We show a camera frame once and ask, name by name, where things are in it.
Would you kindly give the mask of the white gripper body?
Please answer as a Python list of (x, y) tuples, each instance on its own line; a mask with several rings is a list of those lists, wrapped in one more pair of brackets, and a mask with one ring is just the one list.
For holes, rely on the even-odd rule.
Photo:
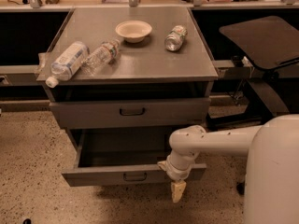
[(194, 164), (195, 156), (181, 156), (180, 154), (170, 154), (166, 158), (165, 169), (167, 175), (173, 181), (181, 181), (188, 178)]

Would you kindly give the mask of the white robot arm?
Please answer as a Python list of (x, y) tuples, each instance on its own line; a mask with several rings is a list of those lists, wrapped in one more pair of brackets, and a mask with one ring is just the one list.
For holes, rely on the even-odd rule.
[(169, 144), (171, 153), (158, 165), (172, 179), (175, 203), (200, 152), (245, 155), (244, 224), (299, 224), (298, 114), (209, 133), (193, 125), (172, 132)]

